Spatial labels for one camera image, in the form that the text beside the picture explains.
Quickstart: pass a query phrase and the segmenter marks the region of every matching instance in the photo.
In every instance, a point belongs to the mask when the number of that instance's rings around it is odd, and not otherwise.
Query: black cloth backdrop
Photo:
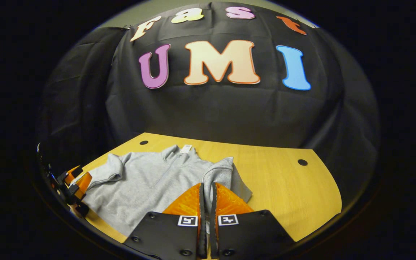
[[[227,7],[247,7],[254,19],[231,19]],[[201,8],[197,21],[171,23],[181,10]],[[40,110],[40,149],[60,174],[84,165],[142,132],[247,145],[311,148],[335,178],[343,207],[363,191],[378,156],[380,126],[368,79],[353,57],[322,28],[297,20],[307,35],[296,33],[276,16],[283,14],[240,3],[186,5],[160,14],[141,38],[129,30],[97,28],[59,62],[48,80]],[[258,84],[221,82],[208,70],[207,83],[186,85],[190,51],[185,44],[209,41],[220,53],[231,40],[248,40]],[[152,52],[152,75],[158,75],[155,49],[171,44],[169,78],[148,89],[139,57]],[[312,88],[285,87],[287,76],[276,46],[302,51]]]

